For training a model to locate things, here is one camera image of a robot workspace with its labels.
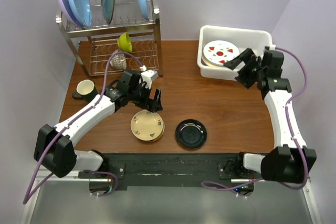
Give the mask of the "white floral bottom plate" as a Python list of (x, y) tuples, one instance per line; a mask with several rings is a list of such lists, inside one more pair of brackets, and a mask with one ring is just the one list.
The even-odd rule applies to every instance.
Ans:
[(203, 60), (209, 66), (223, 66), (240, 54), (239, 49), (231, 42), (213, 40), (203, 47)]

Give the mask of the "cream and teal plate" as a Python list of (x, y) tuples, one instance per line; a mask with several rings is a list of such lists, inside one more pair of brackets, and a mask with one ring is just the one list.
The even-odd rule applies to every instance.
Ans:
[(208, 65), (208, 66), (211, 66), (211, 67), (226, 67), (226, 68), (229, 68), (231, 70), (234, 70), (242, 61), (236, 57), (234, 58), (233, 60), (230, 60), (230, 61), (220, 61), (219, 64), (214, 64), (214, 63), (211, 63), (210, 61), (208, 61), (206, 58), (202, 57), (202, 61)]

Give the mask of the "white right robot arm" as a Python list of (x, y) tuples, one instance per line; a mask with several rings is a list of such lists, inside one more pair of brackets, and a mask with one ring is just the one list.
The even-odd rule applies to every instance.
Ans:
[(257, 86), (268, 109), (274, 133), (274, 149), (267, 155), (239, 153), (238, 162), (234, 165), (235, 175), (246, 178), (252, 172), (257, 172), (263, 180), (299, 190), (307, 183), (317, 154), (314, 149), (307, 148), (292, 106), (293, 100), (307, 87), (292, 94), (290, 81), (281, 76), (288, 52), (279, 47), (265, 47), (264, 55), (258, 57), (252, 49), (247, 48), (223, 65), (233, 70), (240, 63), (244, 64), (235, 80), (247, 89), (254, 84)]

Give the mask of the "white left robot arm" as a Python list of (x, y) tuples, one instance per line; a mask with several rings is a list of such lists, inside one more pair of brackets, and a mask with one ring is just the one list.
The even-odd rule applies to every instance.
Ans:
[(152, 83), (158, 76), (154, 70), (124, 71), (119, 80), (105, 84), (101, 94), (69, 119), (41, 127), (34, 159), (59, 178), (73, 170), (90, 170), (97, 178), (105, 177), (109, 171), (107, 159), (98, 151), (76, 151), (75, 146), (95, 125), (130, 102), (150, 112), (161, 111), (161, 89), (150, 98)]

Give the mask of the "black small plate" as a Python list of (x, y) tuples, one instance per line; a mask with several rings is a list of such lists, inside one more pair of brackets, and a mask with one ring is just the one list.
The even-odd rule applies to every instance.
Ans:
[(176, 127), (175, 139), (183, 148), (197, 150), (207, 140), (207, 129), (200, 121), (187, 119), (180, 122)]

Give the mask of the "cream yellow small plate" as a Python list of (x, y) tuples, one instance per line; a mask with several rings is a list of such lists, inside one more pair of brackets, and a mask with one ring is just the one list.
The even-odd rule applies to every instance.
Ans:
[(164, 133), (165, 124), (158, 113), (142, 110), (133, 116), (130, 127), (138, 140), (155, 142)]

